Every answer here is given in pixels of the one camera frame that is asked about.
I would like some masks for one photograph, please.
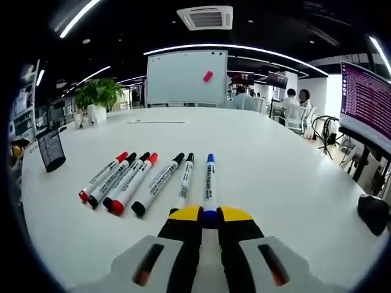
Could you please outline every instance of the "ceiling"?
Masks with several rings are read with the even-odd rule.
[[[309,62],[367,52],[365,33],[385,41],[391,39],[386,9],[343,0],[186,1],[186,5],[167,1],[101,0],[64,39],[59,38],[61,30],[55,32],[55,29],[64,27],[79,10],[78,6],[83,7],[88,2],[50,1],[49,7],[43,7],[51,22],[48,25],[40,20],[39,37],[38,32],[34,32],[29,39],[32,42],[31,56],[38,55],[45,67],[40,89],[42,101],[61,95],[72,83],[108,65],[111,68],[97,77],[115,77],[121,81],[145,75],[147,56],[143,53],[168,46],[195,43],[244,45]],[[189,31],[176,11],[200,5],[233,6],[233,29]],[[270,54],[242,49],[230,49],[229,54],[278,63],[311,77],[322,76],[297,62]],[[244,59],[229,60],[228,68],[266,74],[269,70],[281,69]],[[56,90],[55,83],[60,80],[67,85]]]

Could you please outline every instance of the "whiteboard marker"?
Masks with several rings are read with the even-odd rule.
[[[128,171],[123,174],[123,176],[117,181],[117,183],[113,186],[113,188],[109,191],[107,197],[103,200],[103,205],[108,209],[108,211],[111,211],[111,204],[113,199],[115,199],[115,196],[120,193],[121,189],[128,184],[137,171],[141,168],[142,164],[148,157],[150,156],[150,153],[146,152],[143,154],[136,162],[130,166]]]
[[[132,210],[136,213],[137,216],[141,217],[145,214],[145,211],[149,208],[153,200],[158,195],[159,191],[163,188],[165,183],[168,182],[171,175],[178,168],[184,156],[184,153],[180,153],[171,161],[169,165],[165,166],[165,171],[163,173],[160,172],[159,175],[149,184],[148,194],[132,204]]]
[[[110,188],[118,181],[122,174],[126,173],[130,164],[134,161],[137,154],[132,153],[124,161],[122,161],[117,168],[95,188],[88,197],[88,202],[95,209],[103,197],[109,192]]]
[[[120,154],[116,159],[111,161],[105,168],[103,168],[98,174],[96,174],[90,182],[88,182],[88,186],[79,192],[79,197],[83,201],[83,203],[87,202],[88,196],[91,191],[93,191],[96,186],[98,186],[114,169],[115,167],[121,163],[128,156],[128,153],[124,151]]]
[[[117,195],[117,198],[113,200],[111,204],[111,212],[115,215],[122,215],[125,210],[125,206],[128,204],[130,198],[133,196],[140,183],[155,164],[158,159],[158,154],[153,153],[145,162],[142,164],[139,171],[135,174],[133,179],[126,184]]]
[[[216,166],[213,154],[208,155],[206,163],[205,198],[203,201],[202,225],[204,228],[217,227]]]
[[[179,190],[179,194],[177,196],[177,202],[174,205],[174,207],[170,210],[170,214],[176,212],[179,209],[183,209],[186,206],[186,197],[188,197],[193,165],[194,165],[194,154],[189,153],[189,156],[185,162],[185,171],[183,172],[182,183]]]

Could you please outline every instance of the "white table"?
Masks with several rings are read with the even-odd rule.
[[[184,121],[141,123],[130,121]],[[362,189],[335,162],[293,132],[256,112],[201,107],[123,111],[101,125],[60,134],[66,163],[46,173],[39,150],[23,162],[23,204],[32,242],[67,288],[105,275],[115,256],[146,235],[157,235],[177,196],[182,168],[143,220],[130,209],[154,176],[179,152],[195,154],[189,204],[201,204],[208,153],[214,153],[218,201],[253,216],[263,233],[275,235],[310,264],[325,282],[350,288],[382,251],[388,234],[372,235],[356,205]],[[159,154],[122,217],[93,211],[78,192],[122,151]],[[194,291],[210,277],[219,257],[201,255]],[[215,286],[224,292],[221,280]]]

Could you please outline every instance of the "blue marker cap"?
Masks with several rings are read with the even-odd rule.
[[[202,213],[202,228],[217,229],[217,212],[204,211]]]
[[[214,156],[213,154],[208,155],[208,162],[214,162]]]

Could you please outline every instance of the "black mesh pen holder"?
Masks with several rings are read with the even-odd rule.
[[[46,172],[55,171],[66,160],[58,128],[43,131],[37,135],[37,140]]]

